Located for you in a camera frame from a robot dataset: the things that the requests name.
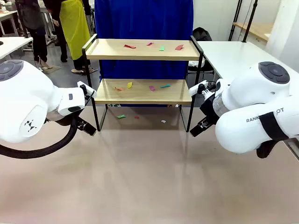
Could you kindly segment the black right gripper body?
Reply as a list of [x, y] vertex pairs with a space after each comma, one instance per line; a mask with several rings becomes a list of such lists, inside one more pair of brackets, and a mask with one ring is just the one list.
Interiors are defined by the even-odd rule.
[[200, 110], [205, 115], [205, 121], [218, 121], [219, 116], [216, 114], [213, 108], [213, 101], [215, 95], [211, 95], [209, 98], [205, 99], [204, 103], [201, 105]]

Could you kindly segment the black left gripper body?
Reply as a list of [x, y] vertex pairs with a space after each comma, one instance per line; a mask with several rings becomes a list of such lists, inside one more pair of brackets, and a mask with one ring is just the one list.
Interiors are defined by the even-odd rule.
[[51, 111], [51, 112], [47, 113], [45, 122], [53, 121], [53, 122], [58, 123], [61, 126], [71, 126], [72, 121], [74, 119], [77, 120], [77, 117], [79, 116], [80, 113], [81, 113], [81, 111], [77, 111], [77, 112], [68, 114], [66, 116], [63, 116], [60, 113], [58, 113], [58, 111]]

